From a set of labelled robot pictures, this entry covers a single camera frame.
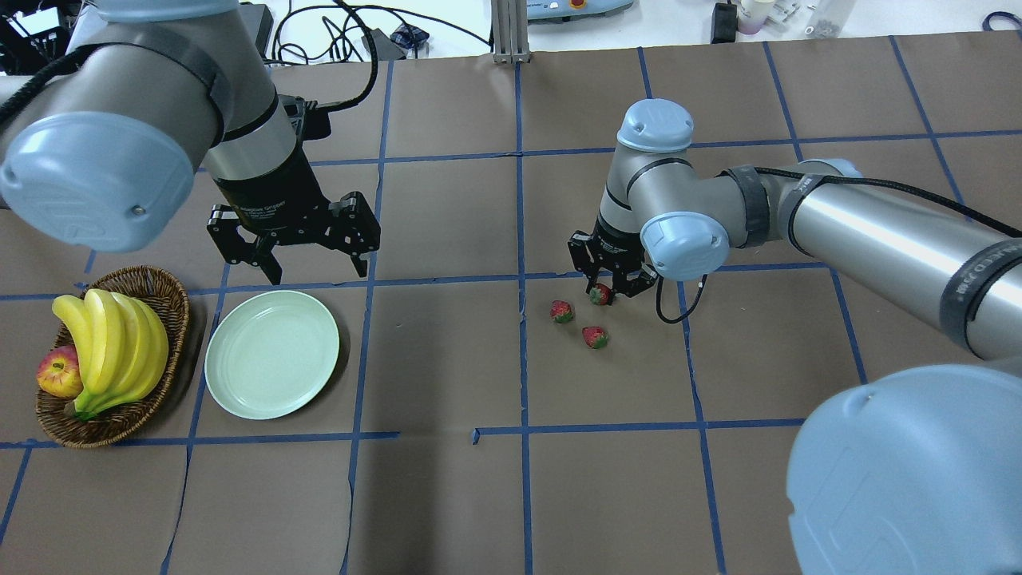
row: brown basket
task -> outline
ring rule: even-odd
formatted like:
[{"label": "brown basket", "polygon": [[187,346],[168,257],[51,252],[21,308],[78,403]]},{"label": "brown basket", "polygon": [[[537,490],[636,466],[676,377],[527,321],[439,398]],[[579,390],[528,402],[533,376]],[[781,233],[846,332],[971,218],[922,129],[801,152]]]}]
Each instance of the brown basket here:
[{"label": "brown basket", "polygon": [[[66,416],[64,406],[68,400],[40,389],[36,393],[36,418],[46,435],[64,447],[109,445],[135,433],[159,410],[174,383],[190,319],[188,293],[184,286],[178,278],[159,268],[133,266],[120,269],[100,277],[89,287],[118,292],[148,304],[167,329],[170,351],[164,377],[149,395],[139,401],[111,408],[88,422]],[[61,325],[53,348],[71,343],[67,327]]]}]

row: round plate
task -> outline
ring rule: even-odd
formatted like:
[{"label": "round plate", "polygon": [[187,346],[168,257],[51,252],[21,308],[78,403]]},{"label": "round plate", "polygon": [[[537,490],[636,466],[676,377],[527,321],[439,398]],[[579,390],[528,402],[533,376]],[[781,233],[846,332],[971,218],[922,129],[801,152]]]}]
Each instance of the round plate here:
[{"label": "round plate", "polygon": [[323,389],[337,364],[337,323],[300,292],[267,292],[227,315],[205,354],[217,403],[246,420],[286,416]]}]

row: cardboard surface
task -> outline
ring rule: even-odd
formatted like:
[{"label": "cardboard surface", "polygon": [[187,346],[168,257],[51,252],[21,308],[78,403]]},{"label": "cardboard surface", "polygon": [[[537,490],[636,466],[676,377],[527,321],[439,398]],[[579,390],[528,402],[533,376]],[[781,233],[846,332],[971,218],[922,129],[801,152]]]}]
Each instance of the cardboard surface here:
[{"label": "cardboard surface", "polygon": [[[384,63],[307,146],[328,197],[366,194],[382,249],[367,278],[319,246],[275,251],[284,286],[338,319],[344,360],[272,422],[205,393],[211,333],[271,289],[221,260],[207,174],[135,253],[0,211],[0,572],[796,573],[784,476],[802,420],[864,381],[973,360],[783,242],[735,250],[684,328],[656,320],[652,291],[592,307],[565,242],[591,229],[643,97],[693,112],[703,177],[844,156],[1022,225],[1020,53],[1003,32]],[[326,102],[368,66],[274,74]],[[49,302],[138,262],[191,292],[188,386],[132,447],[57,448],[32,413]],[[666,314],[694,292],[670,284]],[[553,299],[574,323],[550,322]],[[589,325],[609,348],[585,347]],[[65,544],[86,532],[110,543]]]}]

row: red strawberry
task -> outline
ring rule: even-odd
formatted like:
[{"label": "red strawberry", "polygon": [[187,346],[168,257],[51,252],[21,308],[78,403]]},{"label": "red strawberry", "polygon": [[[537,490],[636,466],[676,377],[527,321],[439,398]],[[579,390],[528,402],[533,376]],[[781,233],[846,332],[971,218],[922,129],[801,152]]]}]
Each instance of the red strawberry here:
[{"label": "red strawberry", "polygon": [[595,306],[606,306],[610,305],[610,287],[607,287],[603,283],[597,283],[593,286],[593,289],[589,291],[589,301],[593,302]]},{"label": "red strawberry", "polygon": [[550,318],[558,324],[567,324],[574,320],[574,312],[571,309],[571,304],[554,300],[554,303],[550,304]]},{"label": "red strawberry", "polygon": [[610,337],[599,326],[582,329],[582,339],[586,340],[586,345],[593,349],[606,347],[610,342]]}]

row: red apple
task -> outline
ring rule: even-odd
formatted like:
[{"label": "red apple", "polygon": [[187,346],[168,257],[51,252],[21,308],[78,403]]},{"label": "red apple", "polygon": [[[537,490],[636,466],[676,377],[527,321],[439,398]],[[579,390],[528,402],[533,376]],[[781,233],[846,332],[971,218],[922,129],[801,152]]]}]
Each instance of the red apple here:
[{"label": "red apple", "polygon": [[82,393],[82,375],[75,346],[59,347],[46,354],[36,371],[39,387],[50,395],[74,399]]}]

